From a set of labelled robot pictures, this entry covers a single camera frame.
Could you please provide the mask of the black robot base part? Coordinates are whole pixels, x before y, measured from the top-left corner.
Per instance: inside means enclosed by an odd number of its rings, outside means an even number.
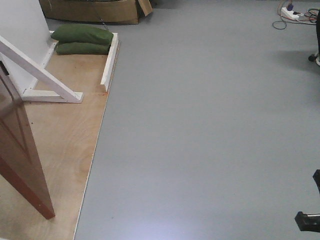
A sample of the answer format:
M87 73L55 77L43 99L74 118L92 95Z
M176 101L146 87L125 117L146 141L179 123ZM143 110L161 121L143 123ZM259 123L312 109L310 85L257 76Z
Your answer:
M303 213L299 211L295 216L295 222L302 232L320 232L320 214L319 213Z

